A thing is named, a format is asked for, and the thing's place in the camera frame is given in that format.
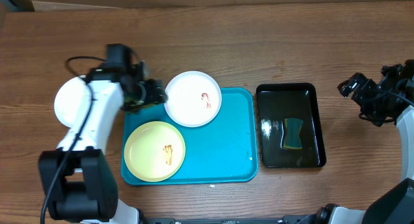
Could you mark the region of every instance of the food residue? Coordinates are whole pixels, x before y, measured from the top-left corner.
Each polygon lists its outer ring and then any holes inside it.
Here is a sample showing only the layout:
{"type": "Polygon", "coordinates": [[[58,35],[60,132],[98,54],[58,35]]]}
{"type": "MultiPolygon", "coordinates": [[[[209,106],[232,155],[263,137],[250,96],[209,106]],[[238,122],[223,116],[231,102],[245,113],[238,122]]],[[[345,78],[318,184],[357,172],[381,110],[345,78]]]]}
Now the food residue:
{"type": "Polygon", "coordinates": [[[206,109],[209,109],[212,107],[212,105],[210,104],[210,97],[208,96],[207,93],[201,94],[201,100],[206,102],[206,109]]]}
{"type": "Polygon", "coordinates": [[[166,164],[171,165],[173,163],[173,147],[171,145],[164,146],[164,160],[166,164]]]}

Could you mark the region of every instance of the white plate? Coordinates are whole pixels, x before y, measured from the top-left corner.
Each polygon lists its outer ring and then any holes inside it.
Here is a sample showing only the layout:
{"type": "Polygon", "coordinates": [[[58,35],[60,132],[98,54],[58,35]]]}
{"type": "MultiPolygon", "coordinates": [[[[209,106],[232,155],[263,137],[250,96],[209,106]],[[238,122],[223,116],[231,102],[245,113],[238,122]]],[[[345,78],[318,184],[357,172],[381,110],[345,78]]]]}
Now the white plate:
{"type": "Polygon", "coordinates": [[[186,127],[203,126],[214,119],[221,107],[221,91],[215,80],[199,71],[174,77],[166,88],[167,114],[186,127]]]}
{"type": "Polygon", "coordinates": [[[72,127],[85,93],[88,91],[80,78],[72,78],[60,87],[54,99],[54,113],[62,124],[72,127]]]}

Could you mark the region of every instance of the sponge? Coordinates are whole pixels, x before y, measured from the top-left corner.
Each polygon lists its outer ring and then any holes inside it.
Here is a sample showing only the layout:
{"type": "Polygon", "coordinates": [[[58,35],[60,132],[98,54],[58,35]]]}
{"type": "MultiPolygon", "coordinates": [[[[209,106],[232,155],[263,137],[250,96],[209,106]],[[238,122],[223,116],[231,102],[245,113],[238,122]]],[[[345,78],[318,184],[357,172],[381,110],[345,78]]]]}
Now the sponge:
{"type": "Polygon", "coordinates": [[[283,149],[300,150],[302,144],[300,142],[300,129],[302,128],[303,120],[298,118],[286,118],[283,122],[285,129],[285,136],[283,139],[283,149]]]}

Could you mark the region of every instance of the table surface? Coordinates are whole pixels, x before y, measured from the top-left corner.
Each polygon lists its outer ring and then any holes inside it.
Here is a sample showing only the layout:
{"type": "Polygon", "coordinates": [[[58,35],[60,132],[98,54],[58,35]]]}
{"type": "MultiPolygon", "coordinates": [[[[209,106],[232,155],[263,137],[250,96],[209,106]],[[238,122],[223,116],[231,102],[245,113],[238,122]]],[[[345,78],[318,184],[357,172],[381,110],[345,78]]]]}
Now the table surface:
{"type": "MultiPolygon", "coordinates": [[[[127,185],[120,175],[123,114],[114,123],[107,161],[120,199],[147,217],[269,218],[308,214],[327,203],[366,209],[398,184],[400,139],[392,124],[358,119],[336,86],[355,72],[376,82],[382,64],[414,52],[414,3],[156,8],[8,14],[0,37],[0,219],[36,223],[43,202],[37,169],[67,128],[54,115],[71,56],[104,56],[124,43],[167,84],[202,71],[221,87],[310,82],[327,153],[322,169],[268,169],[248,183],[127,185]]],[[[76,62],[85,72],[95,62],[76,62]]]]}

